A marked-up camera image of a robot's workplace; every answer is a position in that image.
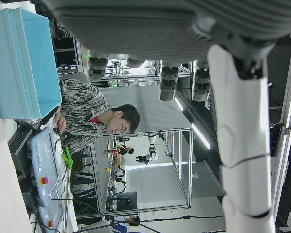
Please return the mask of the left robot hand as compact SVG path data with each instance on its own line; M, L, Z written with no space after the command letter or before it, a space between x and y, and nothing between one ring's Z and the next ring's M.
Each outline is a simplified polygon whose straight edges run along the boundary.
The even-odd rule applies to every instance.
M209 68L229 233L273 233L267 55L291 32L291 0L47 0L94 57L162 60L161 100L176 66Z

